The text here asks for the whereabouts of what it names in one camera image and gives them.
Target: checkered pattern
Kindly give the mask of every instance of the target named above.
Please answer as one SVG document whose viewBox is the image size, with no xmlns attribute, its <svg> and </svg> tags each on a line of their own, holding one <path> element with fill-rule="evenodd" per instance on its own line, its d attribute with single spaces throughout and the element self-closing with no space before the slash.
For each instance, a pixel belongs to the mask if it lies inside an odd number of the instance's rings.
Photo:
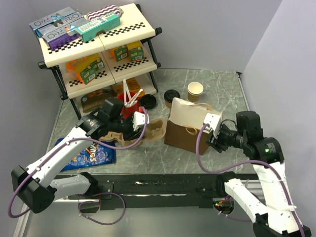
<svg viewBox="0 0 316 237">
<path fill-rule="evenodd" d="M 116 29 L 116 30 L 113 30 L 113 31 L 108 31 L 108 32 L 105 32 L 103 34 L 104 34 L 104 37 L 107 38 L 107 37 L 110 37 L 110 36 L 123 34 L 125 32 L 135 31 L 135 30 L 140 29 L 142 27 L 146 27 L 144 25 L 144 22 L 141 22 L 141 23 L 138 23 L 138 24 L 135 24 L 135 25 L 131 25 L 129 27 L 126 26 L 124 28 Z"/>
<path fill-rule="evenodd" d="M 107 76 L 106 71 L 99 72 L 98 75 L 95 77 L 95 80 L 98 79 L 98 78 L 101 78 L 101 77 L 105 77 L 105 76 Z M 80 84 L 83 84 L 83 82 L 81 82 L 80 80 L 77 80 L 77 79 L 76 80 L 71 80 L 69 82 L 70 87 L 73 87 L 75 85 L 80 85 Z"/>
<path fill-rule="evenodd" d="M 123 64 L 123 65 L 119 65 L 118 67 L 114 67 L 114 69 L 115 69 L 116 72 L 123 71 L 125 69 L 136 67 L 136 66 L 141 65 L 141 64 L 146 63 L 146 62 L 149 62 L 149 60 L 145 57 L 144 59 L 139 60 L 139 61 L 130 62 L 130 63 Z"/>
<path fill-rule="evenodd" d="M 58 53 L 59 51 L 64 51 L 66 49 L 77 47 L 77 46 L 83 45 L 84 43 L 90 43 L 90 42 L 94 42 L 94 39 L 89 40 L 88 42 L 83 42 L 82 39 L 79 39 L 78 41 L 71 41 L 63 46 L 60 46 L 59 48 L 55 50 L 52 50 L 51 48 L 47 48 L 47 50 L 49 54 Z"/>
</svg>

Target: black cup lid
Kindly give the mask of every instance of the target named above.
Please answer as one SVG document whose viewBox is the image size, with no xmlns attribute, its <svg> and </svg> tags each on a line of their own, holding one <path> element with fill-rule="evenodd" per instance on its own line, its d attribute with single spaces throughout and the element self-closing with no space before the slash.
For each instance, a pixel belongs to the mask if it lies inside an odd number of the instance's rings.
<svg viewBox="0 0 316 237">
<path fill-rule="evenodd" d="M 140 99 L 140 104 L 147 110 L 152 110 L 156 106 L 157 100 L 153 95 L 144 95 Z"/>
<path fill-rule="evenodd" d="M 173 98 L 180 98 L 180 94 L 176 90 L 167 90 L 163 97 L 166 102 L 172 103 Z"/>
</svg>

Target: marble countertop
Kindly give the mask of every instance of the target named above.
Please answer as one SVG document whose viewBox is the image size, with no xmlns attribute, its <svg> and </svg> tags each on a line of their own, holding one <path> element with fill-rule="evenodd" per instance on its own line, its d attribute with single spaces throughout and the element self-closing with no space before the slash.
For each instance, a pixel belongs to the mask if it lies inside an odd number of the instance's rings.
<svg viewBox="0 0 316 237">
<path fill-rule="evenodd" d="M 163 94 L 168 89 L 179 91 L 181 98 L 187 99 L 187 86 L 192 81 L 203 84 L 204 94 L 198 102 L 205 102 L 222 112 L 223 119 L 236 120 L 236 112 L 247 110 L 242 89 L 236 72 L 209 70 L 158 69 L 154 72 L 159 93 L 155 95 L 157 106 L 149 111 L 151 119 L 167 119 L 170 109 L 165 106 Z M 52 148 L 58 138 L 65 137 L 78 121 L 69 100 L 63 102 L 58 122 L 50 144 Z M 210 170 L 224 168 L 233 163 L 247 160 L 241 150 L 229 148 L 218 153 L 209 148 L 201 158 L 204 167 Z M 115 164 L 100 165 L 62 172 L 77 174 L 87 171 L 91 174 L 190 174 L 203 173 L 198 166 L 196 156 L 176 147 L 165 145 L 162 140 L 144 142 L 131 150 L 117 151 Z M 251 165 L 242 165 L 233 169 L 236 173 L 255 173 Z"/>
</svg>

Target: blue snack bag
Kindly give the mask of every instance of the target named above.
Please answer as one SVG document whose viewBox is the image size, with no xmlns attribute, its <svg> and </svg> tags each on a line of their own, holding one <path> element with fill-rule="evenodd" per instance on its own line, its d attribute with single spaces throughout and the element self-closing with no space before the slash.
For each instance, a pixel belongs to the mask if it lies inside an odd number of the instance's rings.
<svg viewBox="0 0 316 237">
<path fill-rule="evenodd" d="M 115 146 L 114 142 L 105 142 L 108 145 Z M 73 158 L 61 171 L 92 167 L 101 164 L 112 164 L 116 162 L 116 152 L 113 149 L 93 143 L 90 147 L 80 152 Z"/>
</svg>

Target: shelf tier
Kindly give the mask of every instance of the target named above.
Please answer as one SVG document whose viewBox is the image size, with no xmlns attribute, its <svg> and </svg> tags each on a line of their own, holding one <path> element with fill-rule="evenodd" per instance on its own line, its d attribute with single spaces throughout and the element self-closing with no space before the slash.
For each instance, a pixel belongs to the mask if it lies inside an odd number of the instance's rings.
<svg viewBox="0 0 316 237">
<path fill-rule="evenodd" d="M 156 89 L 153 86 L 152 81 L 149 79 L 149 77 L 146 74 L 139 75 L 135 77 L 140 87 L 144 90 L 145 94 L 154 95 L 157 93 Z M 77 107 L 79 108 L 81 116 L 85 116 L 89 113 L 84 113 L 82 110 L 82 104 L 80 101 L 81 96 L 75 98 L 75 103 Z"/>
<path fill-rule="evenodd" d="M 66 91 L 67 91 L 69 99 L 87 94 L 89 92 L 93 92 L 95 90 L 98 90 L 103 87 L 110 86 L 116 83 L 102 53 L 99 53 L 99 55 L 102 58 L 105 67 L 98 70 L 96 72 L 97 78 L 89 82 L 87 85 L 83 84 L 81 81 L 79 81 L 78 79 L 75 79 L 72 75 L 70 75 L 66 71 L 65 63 L 59 66 L 60 71 L 63 76 L 63 80 L 65 83 L 65 87 L 66 87 Z"/>
<path fill-rule="evenodd" d="M 134 3 L 120 6 L 120 8 L 124 11 L 120 18 L 120 25 L 99 35 L 104 50 L 156 35 L 155 30 Z"/>
<path fill-rule="evenodd" d="M 56 50 L 51 50 L 44 39 L 39 38 L 46 66 L 53 67 L 156 35 L 155 30 L 134 3 L 121 6 L 121 8 L 124 11 L 120 18 L 121 24 L 86 43 L 78 38 Z"/>
<path fill-rule="evenodd" d="M 135 62 L 131 62 L 129 57 L 117 62 L 108 50 L 102 52 L 116 82 L 134 78 L 157 69 L 157 65 L 154 63 L 144 46 L 143 50 L 144 59 Z"/>
</svg>

